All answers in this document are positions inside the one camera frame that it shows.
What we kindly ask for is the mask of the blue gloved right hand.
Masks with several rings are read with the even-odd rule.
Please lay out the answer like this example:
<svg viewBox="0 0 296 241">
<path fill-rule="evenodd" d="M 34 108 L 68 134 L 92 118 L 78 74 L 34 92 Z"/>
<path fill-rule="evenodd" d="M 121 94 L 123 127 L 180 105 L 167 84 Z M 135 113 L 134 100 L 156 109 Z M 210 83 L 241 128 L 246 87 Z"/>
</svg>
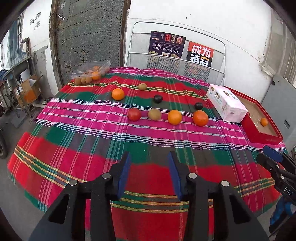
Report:
<svg viewBox="0 0 296 241">
<path fill-rule="evenodd" d="M 290 202 L 286 197 L 282 196 L 276 204 L 276 208 L 270 217 L 269 232 L 273 233 L 285 219 L 290 218 L 295 213 L 295 205 Z"/>
</svg>

